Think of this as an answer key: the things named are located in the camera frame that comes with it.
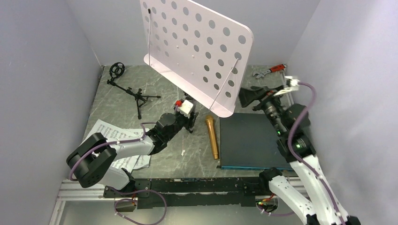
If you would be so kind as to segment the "sheet music page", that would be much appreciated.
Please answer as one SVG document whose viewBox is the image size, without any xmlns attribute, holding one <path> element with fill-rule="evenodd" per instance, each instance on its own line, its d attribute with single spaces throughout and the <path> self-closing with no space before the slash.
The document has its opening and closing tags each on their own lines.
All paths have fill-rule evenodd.
<svg viewBox="0 0 398 225">
<path fill-rule="evenodd" d="M 149 155 L 134 156 L 133 158 L 135 159 L 133 170 L 148 168 L 150 166 L 151 156 Z"/>
<path fill-rule="evenodd" d="M 88 132 L 84 140 L 86 140 L 89 136 L 91 136 L 94 133 L 101 133 L 108 140 L 115 138 L 137 139 L 143 135 L 143 129 L 142 128 L 124 129 L 109 124 L 107 122 L 104 122 L 102 120 L 97 120 L 93 128 Z M 116 169 L 125 168 L 129 172 L 132 172 L 134 163 L 135 159 L 132 156 L 114 161 L 111 166 Z"/>
</svg>

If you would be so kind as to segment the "lilac music stand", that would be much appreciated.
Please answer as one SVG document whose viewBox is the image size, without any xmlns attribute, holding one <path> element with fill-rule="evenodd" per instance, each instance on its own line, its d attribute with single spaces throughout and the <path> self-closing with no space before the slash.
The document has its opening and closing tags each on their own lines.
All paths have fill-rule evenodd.
<svg viewBox="0 0 398 225">
<path fill-rule="evenodd" d="M 145 64 L 215 115 L 234 113 L 254 41 L 249 27 L 191 0 L 142 0 Z"/>
</svg>

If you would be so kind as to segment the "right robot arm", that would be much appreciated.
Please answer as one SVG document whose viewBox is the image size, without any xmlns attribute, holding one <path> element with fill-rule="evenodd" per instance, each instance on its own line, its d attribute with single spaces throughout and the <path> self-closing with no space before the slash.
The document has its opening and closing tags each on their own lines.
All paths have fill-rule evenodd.
<svg viewBox="0 0 398 225">
<path fill-rule="evenodd" d="M 300 178 L 307 196 L 274 167 L 259 174 L 259 190 L 265 195 L 277 195 L 305 225 L 359 225 L 360 220 L 349 215 L 333 193 L 314 146 L 303 130 L 310 125 L 308 107 L 301 104 L 284 107 L 281 91 L 282 86 L 241 88 L 238 99 L 242 107 L 258 101 L 253 111 L 265 113 L 279 137 L 276 143 L 280 154 Z"/>
</svg>

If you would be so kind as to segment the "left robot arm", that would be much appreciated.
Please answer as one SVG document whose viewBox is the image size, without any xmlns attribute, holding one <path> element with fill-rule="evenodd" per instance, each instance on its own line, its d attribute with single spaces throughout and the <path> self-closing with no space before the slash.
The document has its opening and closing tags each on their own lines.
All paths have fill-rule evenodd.
<svg viewBox="0 0 398 225">
<path fill-rule="evenodd" d="M 66 159 L 70 167 L 69 180 L 83 188 L 95 184 L 116 189 L 124 197 L 134 193 L 135 179 L 126 168 L 115 168 L 112 163 L 132 156 L 151 156 L 161 152 L 182 129 L 192 132 L 198 113 L 191 110 L 164 113 L 149 131 L 135 139 L 107 139 L 94 133 L 83 141 Z"/>
</svg>

